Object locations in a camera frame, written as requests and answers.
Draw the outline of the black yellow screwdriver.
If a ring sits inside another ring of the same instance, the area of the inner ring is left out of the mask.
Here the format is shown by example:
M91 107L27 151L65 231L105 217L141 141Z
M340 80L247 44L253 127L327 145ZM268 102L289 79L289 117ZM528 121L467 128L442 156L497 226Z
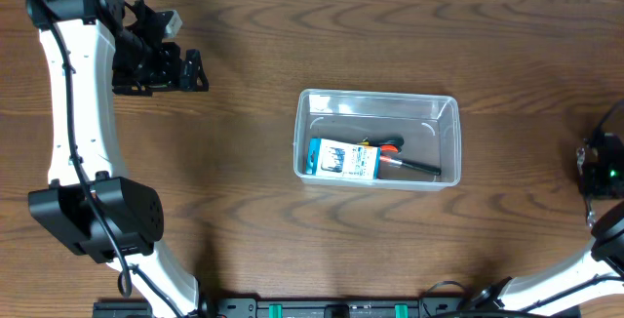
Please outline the black yellow screwdriver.
M393 145L395 147L401 147L405 143L404 139L401 137L390 137L390 138L381 138L381 139L369 139L365 138L360 141L362 145L369 146L382 146L382 145Z

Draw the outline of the clear plastic container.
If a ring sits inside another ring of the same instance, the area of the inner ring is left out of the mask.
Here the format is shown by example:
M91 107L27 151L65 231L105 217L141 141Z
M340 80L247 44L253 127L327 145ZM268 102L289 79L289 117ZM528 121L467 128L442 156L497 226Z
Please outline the clear plastic container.
M400 153L381 155L440 167L432 176L379 162L377 178L331 179L305 173L311 139L360 144L365 138L401 137ZM293 170L304 182L331 186L440 191L461 180L459 107L450 96L307 89L299 97Z

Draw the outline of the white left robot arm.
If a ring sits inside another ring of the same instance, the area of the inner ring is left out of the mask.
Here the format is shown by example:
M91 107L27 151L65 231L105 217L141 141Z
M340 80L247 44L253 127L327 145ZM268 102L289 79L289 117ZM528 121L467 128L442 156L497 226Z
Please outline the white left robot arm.
M51 79L53 155L31 215L77 256L118 272L148 317L212 317L215 309L166 245L157 192L131 180L116 132L116 96L205 92L199 51L175 41L181 20L143 0L26 0Z

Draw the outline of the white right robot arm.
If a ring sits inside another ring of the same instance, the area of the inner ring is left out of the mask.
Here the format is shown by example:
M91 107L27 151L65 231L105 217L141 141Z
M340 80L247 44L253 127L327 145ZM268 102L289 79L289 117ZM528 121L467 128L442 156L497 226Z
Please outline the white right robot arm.
M577 150L580 193L591 239L578 254L537 274L507 278L465 304L470 310L553 316L595 298L623 293L623 205L595 219L591 201L623 197L623 142L598 130Z

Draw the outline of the silver wrench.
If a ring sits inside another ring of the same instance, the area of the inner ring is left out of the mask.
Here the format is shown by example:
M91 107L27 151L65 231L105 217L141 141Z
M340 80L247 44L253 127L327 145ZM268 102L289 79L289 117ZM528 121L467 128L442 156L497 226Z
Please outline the silver wrench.
M586 225L589 228L592 228L594 224L596 223L596 214L592 206L591 197L585 190L585 179L584 179L584 171L583 171L585 158L586 158L585 149L583 147L577 148L576 149L576 165L577 165L577 170L578 170L578 189L579 189L579 193L582 196L584 206L585 206Z

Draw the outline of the blue white box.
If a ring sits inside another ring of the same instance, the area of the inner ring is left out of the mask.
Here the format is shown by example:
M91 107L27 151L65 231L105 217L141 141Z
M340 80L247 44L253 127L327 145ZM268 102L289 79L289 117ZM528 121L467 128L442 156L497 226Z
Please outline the blue white box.
M305 173L331 179L377 178L381 157L379 147L332 139L311 139Z

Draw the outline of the red handled pliers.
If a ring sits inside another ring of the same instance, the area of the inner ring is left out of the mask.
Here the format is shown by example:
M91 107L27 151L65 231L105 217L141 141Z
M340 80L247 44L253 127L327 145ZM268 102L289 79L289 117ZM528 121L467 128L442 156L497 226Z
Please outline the red handled pliers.
M382 152L389 152L389 153L400 153L401 152L401 148L393 145L393 144L383 144L380 146L380 150Z

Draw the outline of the small claw hammer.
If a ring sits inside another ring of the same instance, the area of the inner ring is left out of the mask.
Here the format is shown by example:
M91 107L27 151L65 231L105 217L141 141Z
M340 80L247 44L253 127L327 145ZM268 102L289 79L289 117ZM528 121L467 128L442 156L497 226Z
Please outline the small claw hammer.
M432 176L439 176L442 173L441 168L437 166L431 166L431 165L427 165L427 164L423 164L419 162L413 162L409 160L401 160L401 159L393 158L393 157L386 156L386 155L381 155L380 161L387 163L389 165L398 167L398 168L411 169L411 170L419 171L419 172L426 173Z

